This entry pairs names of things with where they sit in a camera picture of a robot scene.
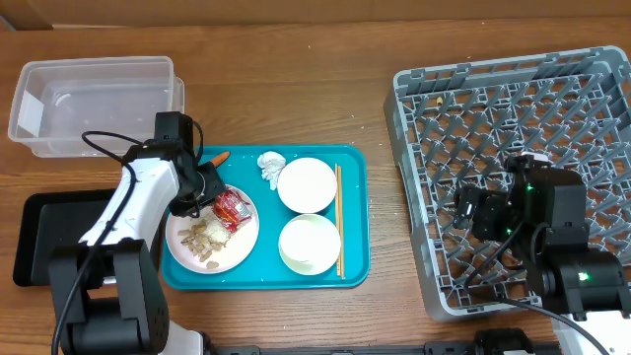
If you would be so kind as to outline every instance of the chopsticks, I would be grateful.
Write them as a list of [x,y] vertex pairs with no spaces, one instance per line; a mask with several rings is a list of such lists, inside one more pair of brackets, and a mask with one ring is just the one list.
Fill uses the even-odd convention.
[[342,167],[335,165],[335,177],[337,178],[337,192],[335,193],[335,225],[341,242],[341,249],[337,257],[337,276],[342,280],[346,278],[344,270],[344,204],[342,193]]

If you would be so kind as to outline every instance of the teal tray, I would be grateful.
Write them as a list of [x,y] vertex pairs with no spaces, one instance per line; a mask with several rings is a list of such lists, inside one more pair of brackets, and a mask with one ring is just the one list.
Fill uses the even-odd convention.
[[[184,268],[165,243],[162,274],[171,287],[182,291],[348,288],[366,279],[371,266],[368,183],[366,161],[359,150],[347,145],[205,146],[201,162],[225,151],[230,151],[231,156],[219,167],[219,175],[225,183],[243,190],[254,202],[260,219],[258,240],[241,264],[214,275],[198,274]],[[285,224],[297,214],[281,202],[278,192],[270,190],[269,181],[260,176],[256,159],[267,151],[280,153],[288,164],[311,157],[326,162],[331,168],[335,164],[342,167],[345,280],[337,276],[336,265],[320,275],[304,276],[291,271],[281,260],[278,237]],[[333,203],[321,214],[335,223]]]

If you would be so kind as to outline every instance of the white tissue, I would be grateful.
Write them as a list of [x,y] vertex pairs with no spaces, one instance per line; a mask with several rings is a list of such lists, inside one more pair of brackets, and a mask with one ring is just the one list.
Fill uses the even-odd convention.
[[256,163],[263,169],[263,179],[269,180],[269,188],[275,190],[280,172],[285,168],[285,158],[276,152],[267,152],[261,154]]

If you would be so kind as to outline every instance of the clear plastic container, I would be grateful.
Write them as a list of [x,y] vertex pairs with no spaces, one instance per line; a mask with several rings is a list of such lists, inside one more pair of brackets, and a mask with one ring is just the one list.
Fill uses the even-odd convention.
[[[38,157],[98,156],[83,132],[144,141],[153,137],[156,112],[170,110],[184,112],[184,84],[166,56],[30,62],[13,98],[9,138]],[[130,146],[116,138],[91,140],[119,155]]]

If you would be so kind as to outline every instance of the gray dish rack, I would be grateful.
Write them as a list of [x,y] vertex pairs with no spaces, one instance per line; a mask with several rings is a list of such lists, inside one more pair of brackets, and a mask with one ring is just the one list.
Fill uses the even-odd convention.
[[[555,167],[581,174],[589,188],[591,247],[615,253],[631,280],[630,97],[631,66],[613,46],[394,76],[384,111],[405,186],[425,309],[433,319],[513,308],[464,292],[464,279],[498,245],[454,229],[452,216],[454,193],[463,184],[508,190],[512,177],[503,162],[523,151],[545,154]],[[540,305],[526,272],[499,261],[471,287]]]

